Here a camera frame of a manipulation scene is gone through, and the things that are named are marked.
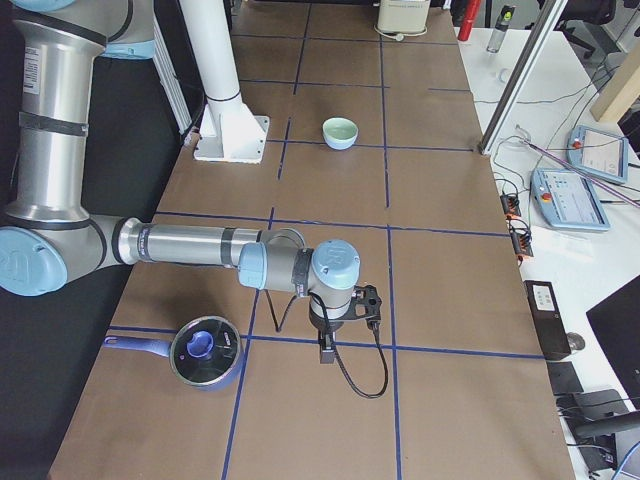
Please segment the black chair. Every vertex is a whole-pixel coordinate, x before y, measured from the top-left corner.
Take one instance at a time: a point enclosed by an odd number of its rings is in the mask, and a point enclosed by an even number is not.
[[[544,2],[545,0],[538,0],[540,8]],[[576,37],[573,34],[575,27],[568,27],[567,23],[571,20],[582,20],[592,25],[605,25],[613,20],[615,13],[616,0],[569,0],[555,29],[564,33],[569,42],[586,48],[584,58],[590,58],[596,47]]]

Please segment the white stand base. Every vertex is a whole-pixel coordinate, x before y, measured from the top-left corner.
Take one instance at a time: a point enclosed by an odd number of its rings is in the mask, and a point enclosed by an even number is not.
[[[209,105],[200,126],[196,160],[209,162],[260,163],[269,131],[269,117],[253,115],[243,103],[238,112],[220,115],[214,122]]]

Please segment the black backdrop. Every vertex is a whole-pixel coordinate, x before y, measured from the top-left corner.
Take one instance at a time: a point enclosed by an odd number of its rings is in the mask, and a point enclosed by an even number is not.
[[[156,2],[156,15],[178,76],[199,84],[177,3]],[[10,17],[0,0],[0,207],[10,196],[22,92],[24,42]],[[201,94],[184,93],[195,111]],[[97,59],[89,123],[83,206],[150,220],[180,145],[153,62]],[[111,267],[37,298],[0,289],[1,480],[46,478],[129,272]]]

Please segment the small bowl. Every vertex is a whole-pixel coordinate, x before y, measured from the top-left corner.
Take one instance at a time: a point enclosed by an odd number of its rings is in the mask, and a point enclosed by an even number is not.
[[[322,136],[334,150],[345,150],[356,142],[358,126],[346,118],[330,118],[322,124]]]

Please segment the pot handle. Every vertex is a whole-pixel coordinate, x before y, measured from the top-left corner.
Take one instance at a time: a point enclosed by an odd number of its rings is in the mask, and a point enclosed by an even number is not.
[[[154,340],[151,338],[138,337],[118,337],[109,335],[105,337],[102,346],[107,348],[120,348],[122,350],[140,350],[141,352],[150,352],[168,357],[171,351],[171,342],[166,340]]]

